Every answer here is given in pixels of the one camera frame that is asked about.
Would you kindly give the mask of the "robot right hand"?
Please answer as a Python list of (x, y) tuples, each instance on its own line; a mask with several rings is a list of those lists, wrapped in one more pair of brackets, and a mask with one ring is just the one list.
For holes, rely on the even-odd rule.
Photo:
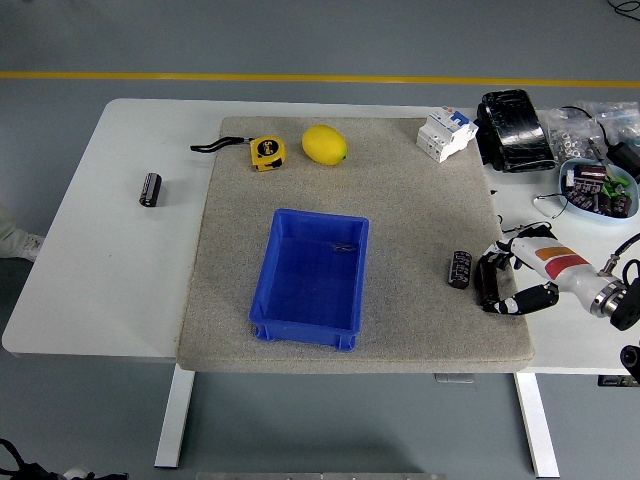
[(542, 308), (542, 301), (535, 300), (535, 295), (554, 296), (558, 292), (570, 292), (585, 310), (603, 318), (612, 314), (609, 304), (623, 289), (620, 280), (600, 274), (587, 260), (553, 236), (497, 241), (484, 252), (481, 260), (502, 269), (510, 258), (534, 270), (548, 283), (522, 290), (490, 308), (499, 313), (520, 315), (537, 311)]

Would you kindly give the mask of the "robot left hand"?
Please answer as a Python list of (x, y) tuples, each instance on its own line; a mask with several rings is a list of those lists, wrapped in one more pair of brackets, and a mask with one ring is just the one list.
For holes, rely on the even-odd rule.
[(102, 476), (98, 476), (93, 471), (86, 471), (85, 469), (76, 467), (66, 471), (62, 478), (65, 480), (128, 480), (129, 475), (127, 473), (111, 473)]

